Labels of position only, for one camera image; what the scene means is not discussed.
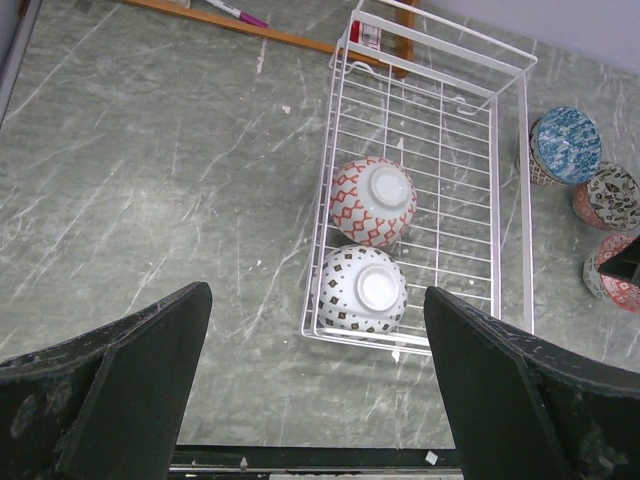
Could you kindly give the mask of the red diamond pattern bowl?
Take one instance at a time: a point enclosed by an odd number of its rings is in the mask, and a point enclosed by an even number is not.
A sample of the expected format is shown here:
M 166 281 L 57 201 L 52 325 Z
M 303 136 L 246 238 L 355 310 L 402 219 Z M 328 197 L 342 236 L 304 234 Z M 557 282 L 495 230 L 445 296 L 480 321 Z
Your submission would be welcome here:
M 333 174 L 329 215 L 350 240 L 368 247 L 387 247 L 408 231 L 417 200 L 415 184 L 401 165 L 366 156 Z

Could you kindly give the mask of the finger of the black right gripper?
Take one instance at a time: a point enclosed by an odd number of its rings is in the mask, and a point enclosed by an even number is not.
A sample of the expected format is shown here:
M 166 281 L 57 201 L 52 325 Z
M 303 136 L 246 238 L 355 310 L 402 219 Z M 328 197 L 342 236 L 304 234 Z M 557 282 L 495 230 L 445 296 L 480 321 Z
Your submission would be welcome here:
M 604 261 L 598 267 L 598 272 L 619 281 L 640 285 L 639 250 L 639 241 L 633 240 L 620 253 Z

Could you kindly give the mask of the wooden shelf rack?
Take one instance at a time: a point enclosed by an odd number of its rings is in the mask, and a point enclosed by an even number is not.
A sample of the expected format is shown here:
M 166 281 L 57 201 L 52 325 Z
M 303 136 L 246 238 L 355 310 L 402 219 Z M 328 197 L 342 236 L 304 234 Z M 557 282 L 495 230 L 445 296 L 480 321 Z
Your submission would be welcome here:
M 143 8 L 146 10 L 155 11 L 158 13 L 162 13 L 162 14 L 166 14 L 166 15 L 170 15 L 170 16 L 174 16 L 182 19 L 193 20 L 196 22 L 213 25 L 213 26 L 220 27 L 222 29 L 229 30 L 229 31 L 234 31 L 237 33 L 253 35 L 256 37 L 260 37 L 262 39 L 273 40 L 273 41 L 291 45 L 297 48 L 322 52 L 326 54 L 334 54 L 335 52 L 337 52 L 338 57 L 343 60 L 349 59 L 351 61 L 364 62 L 369 66 L 375 66 L 380 68 L 391 68 L 393 74 L 399 79 L 406 78 L 409 75 L 409 71 L 406 69 L 401 69 L 398 66 L 392 66 L 391 64 L 387 64 L 385 62 L 377 60 L 374 57 L 369 55 L 364 55 L 357 52 L 346 53 L 346 50 L 343 47 L 336 48 L 335 46 L 331 46 L 330 44 L 325 42 L 313 40 L 307 37 L 302 37 L 299 35 L 287 33 L 287 32 L 269 28 L 269 27 L 265 28 L 265 27 L 252 26 L 240 20 L 226 18 L 220 15 L 207 13 L 201 10 L 194 10 L 184 6 L 179 6 L 178 4 L 171 3 L 168 1 L 126 0 L 126 1 L 123 1 L 123 4 L 138 7 L 138 8 Z

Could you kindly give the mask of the blue floral pattern bowl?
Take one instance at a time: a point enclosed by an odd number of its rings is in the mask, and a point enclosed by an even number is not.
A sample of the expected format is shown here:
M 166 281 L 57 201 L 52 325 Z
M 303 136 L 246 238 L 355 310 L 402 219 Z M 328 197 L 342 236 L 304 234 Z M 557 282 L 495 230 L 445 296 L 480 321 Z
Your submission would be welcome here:
M 573 107 L 544 113 L 530 129 L 529 144 L 536 164 L 557 183 L 584 183 L 601 166 L 599 130 L 586 113 Z

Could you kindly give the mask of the white bowl with dot pattern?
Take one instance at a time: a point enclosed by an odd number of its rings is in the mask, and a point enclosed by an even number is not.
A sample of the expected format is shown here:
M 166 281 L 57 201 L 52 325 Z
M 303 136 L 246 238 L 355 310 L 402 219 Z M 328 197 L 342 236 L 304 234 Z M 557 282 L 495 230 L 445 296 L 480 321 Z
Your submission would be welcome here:
M 408 304 L 406 276 L 384 251 L 363 245 L 339 247 L 312 274 L 312 306 L 327 328 L 388 334 Z

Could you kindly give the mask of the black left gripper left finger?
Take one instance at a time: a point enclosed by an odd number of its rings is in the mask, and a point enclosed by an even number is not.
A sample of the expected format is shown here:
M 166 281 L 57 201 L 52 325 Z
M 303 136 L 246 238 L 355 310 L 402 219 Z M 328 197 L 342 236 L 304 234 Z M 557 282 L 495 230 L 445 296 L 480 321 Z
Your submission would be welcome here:
M 193 282 L 1 364 L 4 479 L 164 479 L 212 309 Z

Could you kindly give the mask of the brown leaf pattern bowl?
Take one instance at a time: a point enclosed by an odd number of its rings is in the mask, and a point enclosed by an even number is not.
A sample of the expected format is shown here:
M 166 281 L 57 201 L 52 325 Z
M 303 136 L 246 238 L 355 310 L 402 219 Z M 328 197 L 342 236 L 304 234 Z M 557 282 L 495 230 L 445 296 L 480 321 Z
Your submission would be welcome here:
M 626 232 L 639 226 L 639 184 L 622 166 L 605 162 L 575 190 L 574 213 L 587 224 Z

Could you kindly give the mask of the red white small card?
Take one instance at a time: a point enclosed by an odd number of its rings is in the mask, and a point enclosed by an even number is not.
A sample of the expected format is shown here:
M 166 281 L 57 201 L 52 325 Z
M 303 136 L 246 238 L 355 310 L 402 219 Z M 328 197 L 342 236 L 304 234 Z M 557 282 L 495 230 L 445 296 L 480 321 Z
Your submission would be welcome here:
M 379 51 L 381 47 L 381 30 L 361 21 L 353 21 L 350 27 L 349 40 L 366 48 Z

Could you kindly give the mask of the blue triangle pattern bowl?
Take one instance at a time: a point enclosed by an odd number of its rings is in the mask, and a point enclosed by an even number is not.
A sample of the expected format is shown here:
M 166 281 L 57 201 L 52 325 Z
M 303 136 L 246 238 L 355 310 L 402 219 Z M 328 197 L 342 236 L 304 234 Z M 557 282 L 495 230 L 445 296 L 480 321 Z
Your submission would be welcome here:
M 639 287 L 614 277 L 603 275 L 598 267 L 623 251 L 632 243 L 633 238 L 625 234 L 613 234 L 606 237 L 599 246 L 587 255 L 582 269 L 582 280 L 592 295 L 611 305 L 631 313 L 639 313 Z

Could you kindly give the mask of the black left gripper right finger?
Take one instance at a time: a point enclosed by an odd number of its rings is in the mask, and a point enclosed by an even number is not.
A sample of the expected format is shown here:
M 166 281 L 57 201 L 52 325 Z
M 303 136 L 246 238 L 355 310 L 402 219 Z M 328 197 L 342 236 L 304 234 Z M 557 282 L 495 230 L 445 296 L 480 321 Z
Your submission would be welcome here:
M 424 319 L 467 479 L 636 479 L 639 375 L 429 287 Z

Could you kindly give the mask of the aluminium rail frame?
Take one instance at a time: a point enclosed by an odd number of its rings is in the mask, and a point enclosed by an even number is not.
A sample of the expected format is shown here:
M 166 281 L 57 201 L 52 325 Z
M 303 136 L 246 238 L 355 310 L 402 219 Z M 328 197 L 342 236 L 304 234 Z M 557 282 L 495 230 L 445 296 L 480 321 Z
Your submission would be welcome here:
M 179 445 L 170 479 L 461 479 L 453 449 Z

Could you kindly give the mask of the pink marker pen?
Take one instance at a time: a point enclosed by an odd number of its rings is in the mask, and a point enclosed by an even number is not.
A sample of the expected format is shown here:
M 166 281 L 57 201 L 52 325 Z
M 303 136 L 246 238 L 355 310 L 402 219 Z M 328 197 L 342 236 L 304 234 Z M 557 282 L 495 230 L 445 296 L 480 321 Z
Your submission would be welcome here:
M 214 6 L 215 8 L 233 16 L 234 18 L 247 23 L 252 26 L 260 27 L 260 28 L 268 28 L 269 25 L 267 22 L 243 11 L 238 8 L 235 8 L 222 0 L 207 0 L 209 4 Z

